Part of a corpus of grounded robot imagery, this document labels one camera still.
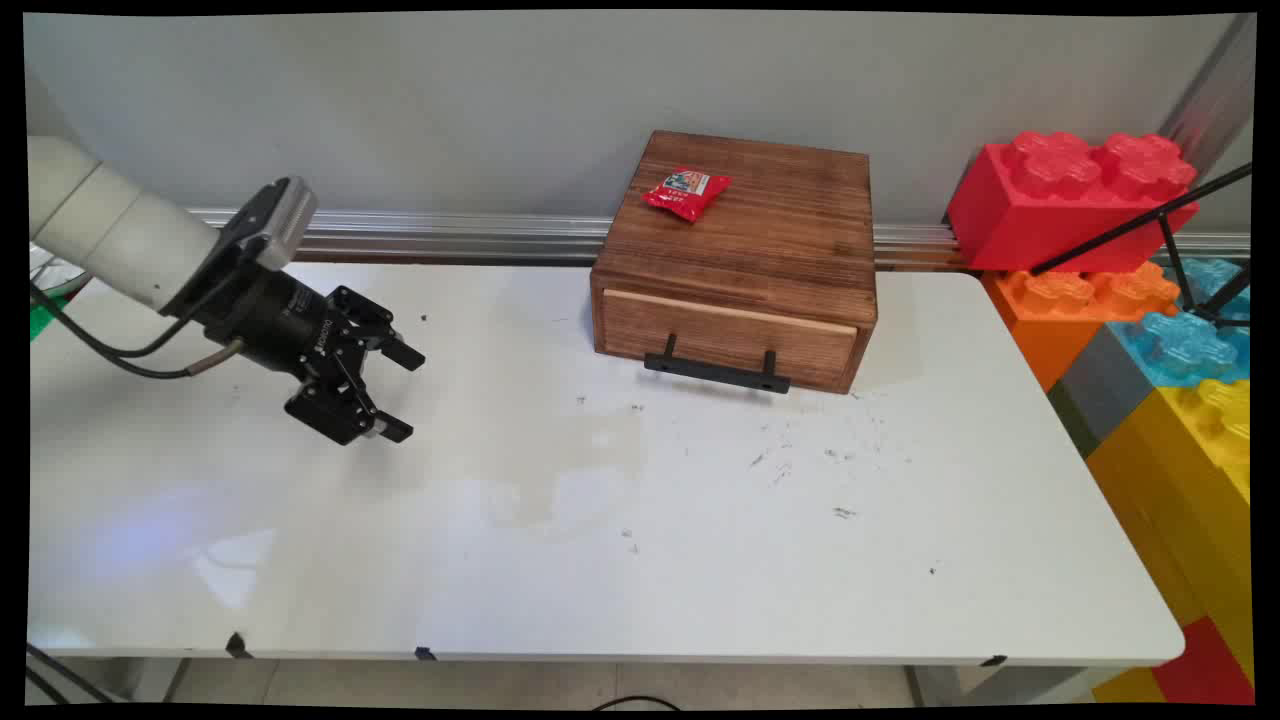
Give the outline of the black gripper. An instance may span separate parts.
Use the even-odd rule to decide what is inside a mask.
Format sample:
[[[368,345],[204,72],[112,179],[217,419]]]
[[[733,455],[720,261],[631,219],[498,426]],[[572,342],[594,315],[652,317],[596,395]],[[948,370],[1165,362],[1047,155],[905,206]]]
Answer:
[[[284,272],[252,264],[204,305],[204,337],[219,345],[239,340],[242,356],[306,380],[284,411],[337,445],[364,437],[402,443],[413,427],[380,410],[357,370],[328,363],[312,377],[308,369],[312,360],[351,347],[416,372],[426,359],[394,329],[393,319],[390,310],[346,286],[323,297]]]

